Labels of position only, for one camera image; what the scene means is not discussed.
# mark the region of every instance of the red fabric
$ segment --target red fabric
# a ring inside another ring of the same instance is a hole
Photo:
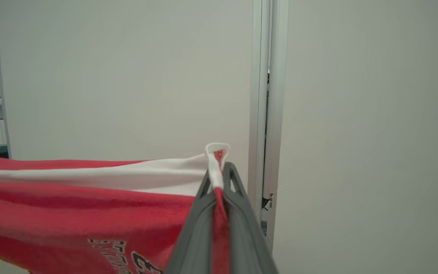
[[[15,161],[0,170],[86,168],[134,162]],[[221,190],[214,273],[229,272]],[[194,197],[45,183],[0,182],[0,259],[33,274],[161,274]]]

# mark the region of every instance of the red cloth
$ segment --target red cloth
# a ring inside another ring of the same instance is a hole
[[[0,170],[134,162],[16,161]],[[216,189],[213,272],[229,272],[228,220]],[[161,274],[194,197],[45,183],[0,182],[0,259],[33,274]]]

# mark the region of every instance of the red and white towel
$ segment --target red and white towel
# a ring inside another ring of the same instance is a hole
[[[161,274],[207,169],[213,272],[229,272],[222,167],[229,145],[186,159],[0,158],[0,259],[33,274]]]

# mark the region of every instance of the white stripe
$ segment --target white stripe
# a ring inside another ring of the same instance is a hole
[[[209,168],[212,186],[222,188],[221,169],[214,157],[214,151],[221,149],[224,149],[223,163],[221,163],[221,166],[224,166],[224,160],[229,153],[229,145],[213,143],[206,147],[206,154],[191,158],[151,160],[101,168],[0,170],[0,181],[44,182],[195,196],[207,168]]]

